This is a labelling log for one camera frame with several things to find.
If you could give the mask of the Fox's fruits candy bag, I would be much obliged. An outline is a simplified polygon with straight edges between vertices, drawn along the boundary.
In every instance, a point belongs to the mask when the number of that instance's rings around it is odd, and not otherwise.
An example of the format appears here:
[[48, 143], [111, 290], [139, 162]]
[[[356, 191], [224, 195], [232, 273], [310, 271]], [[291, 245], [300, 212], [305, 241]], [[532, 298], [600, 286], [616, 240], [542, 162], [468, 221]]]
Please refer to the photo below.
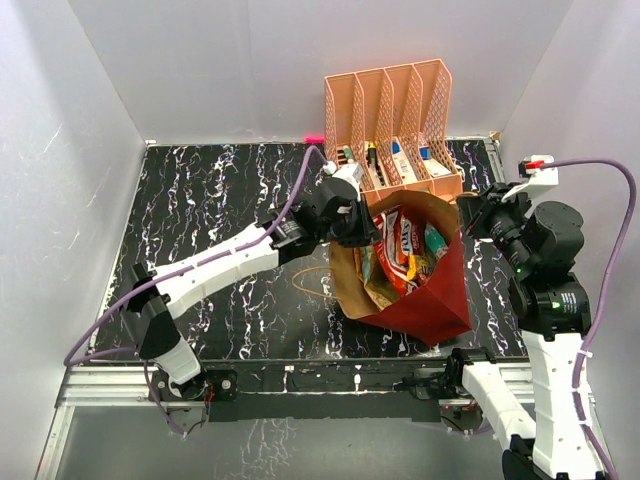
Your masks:
[[410, 254], [408, 256], [407, 279], [409, 282], [419, 286], [425, 285], [437, 266], [437, 259], [434, 255]]

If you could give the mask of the red brown paper bag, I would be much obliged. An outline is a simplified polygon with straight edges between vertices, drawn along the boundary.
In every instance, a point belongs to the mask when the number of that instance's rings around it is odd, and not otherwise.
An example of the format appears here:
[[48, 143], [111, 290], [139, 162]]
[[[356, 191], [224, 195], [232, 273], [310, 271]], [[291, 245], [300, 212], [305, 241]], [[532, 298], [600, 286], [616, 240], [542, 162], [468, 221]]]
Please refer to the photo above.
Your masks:
[[398, 190], [369, 208], [383, 240], [365, 254], [329, 244], [332, 298], [350, 320], [427, 345], [472, 329], [459, 214], [424, 191]]

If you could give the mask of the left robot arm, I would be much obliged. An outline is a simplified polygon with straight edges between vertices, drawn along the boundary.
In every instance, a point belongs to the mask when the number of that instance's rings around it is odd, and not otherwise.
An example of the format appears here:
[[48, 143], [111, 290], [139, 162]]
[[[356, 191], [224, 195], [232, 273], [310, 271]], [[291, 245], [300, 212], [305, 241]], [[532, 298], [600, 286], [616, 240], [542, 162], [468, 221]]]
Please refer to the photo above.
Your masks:
[[311, 197], [284, 203], [199, 254], [153, 269], [138, 263], [128, 274], [132, 296], [121, 308], [135, 351], [167, 375], [179, 398], [197, 399], [207, 375], [176, 325], [189, 308], [246, 277], [308, 256], [320, 244], [359, 248], [381, 238], [358, 187], [330, 177]]

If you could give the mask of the red chips bag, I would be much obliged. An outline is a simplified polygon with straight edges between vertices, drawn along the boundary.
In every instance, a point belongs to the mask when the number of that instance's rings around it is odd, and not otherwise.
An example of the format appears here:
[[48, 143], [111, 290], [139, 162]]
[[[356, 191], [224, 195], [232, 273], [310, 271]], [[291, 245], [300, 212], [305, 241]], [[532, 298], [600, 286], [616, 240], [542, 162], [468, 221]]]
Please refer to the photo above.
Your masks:
[[380, 213], [374, 218], [374, 224], [382, 233], [382, 240], [375, 245], [382, 268], [400, 296], [411, 293], [420, 286], [407, 279], [408, 256], [424, 254], [418, 226], [402, 207]]

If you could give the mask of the teal snack bag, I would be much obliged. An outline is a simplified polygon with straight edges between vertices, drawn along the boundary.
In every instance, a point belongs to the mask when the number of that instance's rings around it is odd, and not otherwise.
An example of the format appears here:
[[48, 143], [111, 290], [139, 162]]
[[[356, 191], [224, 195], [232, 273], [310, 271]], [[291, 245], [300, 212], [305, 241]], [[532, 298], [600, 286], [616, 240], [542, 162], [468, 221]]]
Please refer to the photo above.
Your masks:
[[424, 242], [428, 250], [439, 261], [447, 252], [448, 245], [439, 231], [430, 223], [424, 228]]

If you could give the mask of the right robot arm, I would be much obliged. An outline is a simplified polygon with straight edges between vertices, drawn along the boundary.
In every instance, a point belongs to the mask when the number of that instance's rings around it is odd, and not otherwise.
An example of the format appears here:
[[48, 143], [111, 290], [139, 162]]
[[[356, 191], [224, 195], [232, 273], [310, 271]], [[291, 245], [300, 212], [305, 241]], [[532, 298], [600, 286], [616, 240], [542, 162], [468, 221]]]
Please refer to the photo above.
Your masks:
[[533, 205], [502, 183], [456, 205], [466, 235], [491, 240], [513, 271], [509, 301], [527, 350], [534, 411], [526, 411], [485, 349], [453, 351], [447, 388], [477, 402], [501, 446], [505, 478], [612, 478], [583, 381], [591, 312], [572, 271], [584, 245], [581, 214], [557, 201]]

